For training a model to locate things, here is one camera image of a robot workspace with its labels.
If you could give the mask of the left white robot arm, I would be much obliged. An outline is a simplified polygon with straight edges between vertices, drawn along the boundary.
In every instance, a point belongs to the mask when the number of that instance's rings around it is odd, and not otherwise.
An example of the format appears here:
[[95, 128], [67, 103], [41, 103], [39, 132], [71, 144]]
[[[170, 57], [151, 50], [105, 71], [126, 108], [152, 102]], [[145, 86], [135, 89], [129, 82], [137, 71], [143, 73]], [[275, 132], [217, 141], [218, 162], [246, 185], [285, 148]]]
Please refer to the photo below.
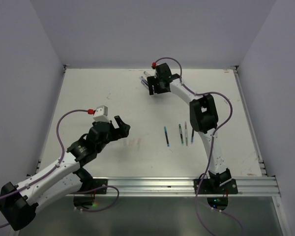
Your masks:
[[96, 118], [88, 133], [55, 162], [22, 182], [8, 182], [1, 188], [0, 212], [14, 231], [26, 227], [39, 211], [67, 194], [94, 194], [107, 188], [95, 183], [84, 166], [110, 142], [128, 137], [130, 125], [119, 116], [114, 118], [117, 128], [106, 117]]

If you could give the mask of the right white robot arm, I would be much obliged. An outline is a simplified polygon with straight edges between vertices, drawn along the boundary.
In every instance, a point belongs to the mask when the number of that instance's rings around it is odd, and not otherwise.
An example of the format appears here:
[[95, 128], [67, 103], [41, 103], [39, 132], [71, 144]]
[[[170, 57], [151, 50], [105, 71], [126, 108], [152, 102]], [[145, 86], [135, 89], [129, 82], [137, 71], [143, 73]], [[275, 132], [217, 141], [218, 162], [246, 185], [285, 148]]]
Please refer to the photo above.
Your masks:
[[218, 113], [212, 92], [195, 93], [182, 81], [179, 74], [173, 74], [166, 63], [152, 64], [153, 76], [147, 77], [149, 94], [171, 92], [189, 105], [189, 117], [192, 129], [197, 132], [206, 150], [208, 165], [198, 187], [204, 192], [222, 192], [232, 180], [229, 168], [222, 157], [218, 141]]

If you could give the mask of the light green white pen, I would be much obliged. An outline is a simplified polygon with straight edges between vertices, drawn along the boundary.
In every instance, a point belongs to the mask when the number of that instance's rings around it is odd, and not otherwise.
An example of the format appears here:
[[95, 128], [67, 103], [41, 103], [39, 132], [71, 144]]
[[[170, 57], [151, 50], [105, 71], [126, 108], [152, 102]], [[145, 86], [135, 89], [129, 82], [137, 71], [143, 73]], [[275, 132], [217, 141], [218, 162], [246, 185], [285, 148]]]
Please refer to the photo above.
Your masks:
[[184, 137], [185, 137], [185, 144], [188, 146], [188, 129], [187, 129], [187, 122], [184, 122]]

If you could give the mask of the light blue pen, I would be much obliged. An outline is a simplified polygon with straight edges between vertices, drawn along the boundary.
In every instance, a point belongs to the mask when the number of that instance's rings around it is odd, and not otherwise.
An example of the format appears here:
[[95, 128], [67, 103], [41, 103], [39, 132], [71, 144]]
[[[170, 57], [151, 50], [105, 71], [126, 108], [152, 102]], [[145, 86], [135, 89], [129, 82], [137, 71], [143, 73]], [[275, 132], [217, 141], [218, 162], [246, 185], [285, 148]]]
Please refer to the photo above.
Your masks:
[[170, 146], [170, 143], [169, 143], [168, 132], [167, 132], [166, 126], [164, 126], [164, 134], [165, 134], [165, 139], [166, 139], [167, 147], [169, 147]]

